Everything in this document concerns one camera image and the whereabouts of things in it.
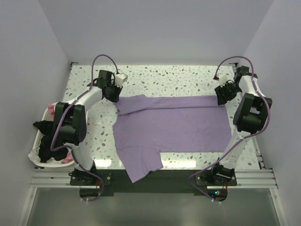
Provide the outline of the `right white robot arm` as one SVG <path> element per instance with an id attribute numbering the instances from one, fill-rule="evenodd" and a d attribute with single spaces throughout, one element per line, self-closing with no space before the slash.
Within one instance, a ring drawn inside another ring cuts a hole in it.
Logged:
<path id="1" fill-rule="evenodd" d="M 272 105 L 272 99 L 265 97 L 258 88 L 257 75 L 252 75 L 246 66 L 237 69 L 232 81 L 226 77 L 221 80 L 220 86 L 215 88 L 218 105 L 233 100 L 239 92 L 243 96 L 233 116 L 235 128 L 230 142 L 208 173 L 215 185 L 223 185 L 234 178 L 239 156 L 251 137 L 263 130 Z"/>

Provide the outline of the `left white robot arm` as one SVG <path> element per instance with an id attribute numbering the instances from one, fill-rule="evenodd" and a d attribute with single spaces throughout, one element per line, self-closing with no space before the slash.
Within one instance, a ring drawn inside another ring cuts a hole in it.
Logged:
<path id="1" fill-rule="evenodd" d="M 91 80 L 87 89 L 68 102 L 58 102 L 54 107 L 53 141 L 51 151 L 62 148 L 70 150 L 75 169 L 82 171 L 81 180 L 87 185 L 97 181 L 97 172 L 92 170 L 94 161 L 81 146 L 87 135 L 87 113 L 102 99 L 112 103 L 119 101 L 119 95 L 128 76 L 100 70 L 98 77 Z"/>

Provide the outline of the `purple t shirt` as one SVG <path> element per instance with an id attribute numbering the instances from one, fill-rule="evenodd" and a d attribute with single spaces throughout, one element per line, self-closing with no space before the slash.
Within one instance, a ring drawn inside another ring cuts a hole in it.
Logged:
<path id="1" fill-rule="evenodd" d="M 115 106 L 115 147 L 132 182 L 163 168 L 161 153 L 224 152 L 232 135 L 216 96 L 137 95 Z"/>

